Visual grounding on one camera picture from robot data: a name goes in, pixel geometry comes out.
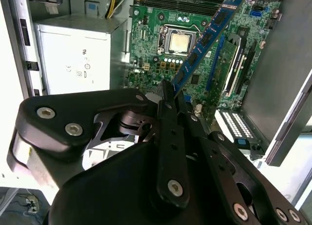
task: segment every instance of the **cpu socket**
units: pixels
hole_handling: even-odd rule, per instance
[[[160,27],[157,53],[187,56],[196,43],[196,31],[188,28],[164,25]]]

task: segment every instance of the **blue ram stick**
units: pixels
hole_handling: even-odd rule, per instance
[[[213,81],[213,77],[214,77],[214,74],[215,74],[216,63],[218,61],[218,57],[219,57],[220,51],[221,51],[221,49],[223,47],[223,43],[224,43],[224,35],[222,34],[221,37],[220,37],[220,42],[219,42],[218,47],[217,47],[216,52],[215,52],[213,64],[211,66],[210,74],[209,74],[209,77],[208,77],[208,80],[207,80],[207,85],[206,85],[206,90],[207,91],[210,90],[211,83]]]
[[[224,0],[172,80],[175,97],[240,8],[243,0]]]

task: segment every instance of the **expansion slot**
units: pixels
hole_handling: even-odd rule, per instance
[[[247,59],[244,63],[244,67],[240,73],[240,78],[237,82],[237,86],[235,88],[235,93],[236,94],[240,94],[240,92],[242,91],[242,87],[245,83],[245,78],[246,78],[246,75],[247,75],[247,72],[250,68],[250,65],[252,64],[252,61],[253,61],[253,58],[254,58],[254,55],[255,55],[255,49],[257,47],[257,41],[254,40],[251,48],[249,49],[248,51],[248,54],[247,54]]]
[[[213,16],[208,27],[202,33],[198,42],[189,53],[187,59],[180,66],[178,73],[172,80],[175,96],[186,84],[202,59],[211,49],[214,42],[242,5],[243,0],[224,0],[217,13]]]
[[[233,91],[235,80],[237,79],[240,66],[242,65],[247,40],[237,34],[231,33],[229,36],[229,42],[237,46],[237,52],[224,86],[224,91],[226,91],[227,96],[230,96]]]
[[[216,50],[216,52],[215,52],[213,64],[212,64],[212,66],[211,66],[210,74],[209,74],[208,81],[207,81],[207,85],[206,85],[206,90],[207,90],[207,91],[210,90],[211,83],[212,83],[213,77],[214,77],[214,75],[215,75],[216,63],[217,63],[217,61],[218,61],[220,51],[221,51],[221,49],[222,49],[222,47],[223,47],[223,42],[224,42],[224,35],[222,35],[222,36],[220,37],[220,42],[219,42],[218,48],[217,48],[217,50]]]

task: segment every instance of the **yellow wire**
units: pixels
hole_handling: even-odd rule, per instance
[[[115,5],[115,0],[112,0],[112,1],[111,1],[111,7],[110,7],[110,9],[109,9],[109,13],[108,13],[107,18],[110,18],[111,14],[112,14],[112,12],[113,12],[113,10],[114,10],[114,5]]]

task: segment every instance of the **label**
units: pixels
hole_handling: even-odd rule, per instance
[[[109,89],[110,39],[51,33],[41,38],[49,94]]]

